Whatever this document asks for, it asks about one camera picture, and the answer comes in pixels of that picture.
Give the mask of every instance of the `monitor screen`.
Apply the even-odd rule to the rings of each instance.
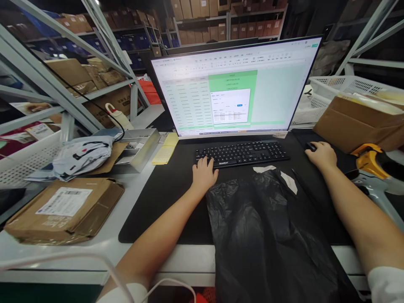
[[[152,60],[180,139],[288,130],[320,37]]]

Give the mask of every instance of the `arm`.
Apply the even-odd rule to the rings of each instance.
[[[216,183],[219,171],[213,169],[213,159],[200,159],[192,167],[193,182],[188,191],[166,210],[137,240],[117,265],[122,281],[141,283],[148,289],[156,271],[171,254],[189,216],[208,189]],[[109,278],[99,298],[116,288]]]
[[[325,142],[306,150],[327,183],[335,210],[350,234],[366,274],[379,266],[404,269],[404,234],[394,222],[337,168],[337,157]]]

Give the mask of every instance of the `keyboard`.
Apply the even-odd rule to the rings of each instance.
[[[197,149],[195,163],[200,158],[214,158],[213,167],[233,167],[265,162],[289,160],[282,145],[276,140],[247,142]]]

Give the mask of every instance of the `paper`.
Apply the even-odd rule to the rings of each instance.
[[[35,214],[73,217],[92,191],[92,189],[61,187]]]
[[[253,167],[252,168],[256,173],[264,173],[267,170],[274,170],[276,169],[275,166],[270,165],[267,167]],[[295,180],[291,177],[289,177],[287,174],[284,172],[281,172],[281,177],[285,180],[287,186],[290,188],[291,191],[293,191],[295,194],[298,194],[298,188],[296,187]]]

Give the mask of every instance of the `black desk mat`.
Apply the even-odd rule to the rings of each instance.
[[[226,137],[221,138],[220,142],[232,141],[232,144],[237,144],[268,139],[274,138],[272,136]],[[352,244],[352,240],[335,213],[323,177],[304,154],[304,144],[300,144],[293,133],[289,133],[285,139],[279,139],[279,141],[283,144],[291,160],[220,169],[218,182],[251,175],[254,173],[254,166],[264,167],[268,165],[274,165],[292,178],[295,178],[291,171],[293,168],[306,181],[308,188],[311,189],[314,197],[321,204],[321,207],[319,207],[322,214],[321,225],[329,243],[333,245]],[[190,187],[192,183],[193,156],[196,149],[218,146],[218,144],[220,143],[184,144],[180,141],[169,163],[155,167],[119,233],[119,242],[135,242]],[[305,198],[302,200],[306,200],[307,196],[298,182],[296,183],[298,195],[304,195]],[[202,199],[191,214],[178,240],[178,244],[213,244],[205,198]]]

